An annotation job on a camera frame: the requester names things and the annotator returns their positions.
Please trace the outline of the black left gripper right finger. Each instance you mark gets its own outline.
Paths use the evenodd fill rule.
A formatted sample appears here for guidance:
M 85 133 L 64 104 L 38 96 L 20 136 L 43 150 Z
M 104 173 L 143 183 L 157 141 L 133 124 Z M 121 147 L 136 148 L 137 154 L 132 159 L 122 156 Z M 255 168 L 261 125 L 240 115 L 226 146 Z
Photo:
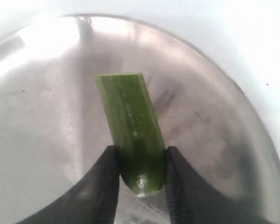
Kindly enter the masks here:
M 204 180 L 177 147 L 166 150 L 166 200 L 173 224 L 267 224 Z

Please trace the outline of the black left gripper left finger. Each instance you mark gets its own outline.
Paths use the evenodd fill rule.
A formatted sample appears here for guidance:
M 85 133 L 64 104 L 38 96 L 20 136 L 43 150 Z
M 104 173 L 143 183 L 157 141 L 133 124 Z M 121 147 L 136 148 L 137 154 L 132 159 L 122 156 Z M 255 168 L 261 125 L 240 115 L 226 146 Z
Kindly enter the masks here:
M 96 163 L 64 195 L 22 224 L 112 224 L 119 196 L 117 149 L 108 146 Z

